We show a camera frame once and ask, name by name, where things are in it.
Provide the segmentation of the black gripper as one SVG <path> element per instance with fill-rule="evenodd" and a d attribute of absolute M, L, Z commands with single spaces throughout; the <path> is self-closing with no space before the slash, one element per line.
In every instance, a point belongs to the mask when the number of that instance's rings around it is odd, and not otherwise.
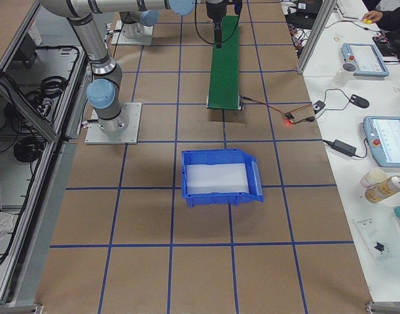
<path fill-rule="evenodd" d="M 234 6 L 236 15 L 241 14 L 243 7 L 241 0 L 206 0 L 206 13 L 208 18 L 213 21 L 214 45 L 216 48 L 222 47 L 222 21 L 227 15 L 227 7 L 229 5 Z"/>

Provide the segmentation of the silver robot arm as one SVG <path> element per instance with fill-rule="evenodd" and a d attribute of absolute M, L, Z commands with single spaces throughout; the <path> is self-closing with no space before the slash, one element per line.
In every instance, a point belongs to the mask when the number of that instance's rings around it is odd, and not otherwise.
<path fill-rule="evenodd" d="M 119 12 L 122 22 L 122 34 L 127 39 L 138 39 L 147 36 L 147 31 L 152 30 L 158 22 L 157 10 Z"/>
<path fill-rule="evenodd" d="M 49 12 L 67 19 L 88 56 L 94 81 L 88 85 L 86 96 L 93 106 L 100 129 L 104 133 L 119 133 L 127 129 L 130 117 L 118 100 L 122 69 L 106 48 L 97 25 L 95 14 L 118 12 L 126 23 L 149 26 L 148 13 L 172 10 L 186 16 L 196 9 L 196 1 L 41 1 Z"/>

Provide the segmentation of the person's hand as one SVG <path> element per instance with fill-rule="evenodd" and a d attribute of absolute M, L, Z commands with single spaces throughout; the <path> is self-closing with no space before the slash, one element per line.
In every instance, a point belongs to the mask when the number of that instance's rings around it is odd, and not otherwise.
<path fill-rule="evenodd" d="M 373 24 L 379 22 L 383 17 L 383 13 L 377 10 L 372 10 L 365 13 L 362 17 L 362 20 L 365 24 Z"/>

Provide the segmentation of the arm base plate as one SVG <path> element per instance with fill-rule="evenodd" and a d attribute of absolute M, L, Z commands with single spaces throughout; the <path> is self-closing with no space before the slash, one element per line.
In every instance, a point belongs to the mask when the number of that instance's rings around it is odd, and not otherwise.
<path fill-rule="evenodd" d="M 123 103 L 121 113 L 112 120 L 99 120 L 92 111 L 85 143 L 89 145 L 137 144 L 142 103 Z"/>
<path fill-rule="evenodd" d="M 115 25 L 116 33 L 111 40 L 112 44 L 119 46 L 130 45 L 151 45 L 153 39 L 153 26 L 144 26 L 140 23 L 122 24 L 121 20 L 117 20 Z"/>

